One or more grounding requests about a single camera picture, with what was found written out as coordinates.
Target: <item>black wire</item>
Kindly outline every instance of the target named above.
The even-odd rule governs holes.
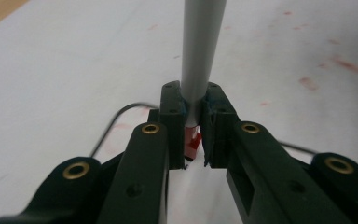
[[[283,146],[283,147],[290,147],[294,150],[297,150],[297,151],[301,151],[301,152],[305,152],[305,153],[308,153],[310,155],[315,155],[315,154],[318,154],[317,151],[314,151],[312,149],[307,149],[307,148],[303,148],[303,147],[299,147],[299,146],[296,146],[296,145],[293,145],[291,143],[285,143],[285,142],[282,142],[282,141],[279,141],[279,143]]]
[[[153,109],[158,109],[158,106],[156,105],[151,105],[148,103],[135,103],[135,104],[130,104],[130,105],[126,105],[123,108],[121,108],[116,114],[115,116],[112,118],[112,120],[110,121],[109,125],[106,127],[105,131],[103,132],[103,135],[101,136],[100,140],[98,141],[97,145],[95,146],[95,148],[91,151],[91,153],[89,154],[90,157],[94,157],[95,154],[97,154],[98,150],[100,149],[101,145],[103,144],[106,136],[109,134],[110,130],[112,129],[112,127],[115,125],[116,121],[118,120],[118,118],[127,110],[137,107],[137,106],[144,106],[144,107],[149,107],[149,108],[153,108]]]

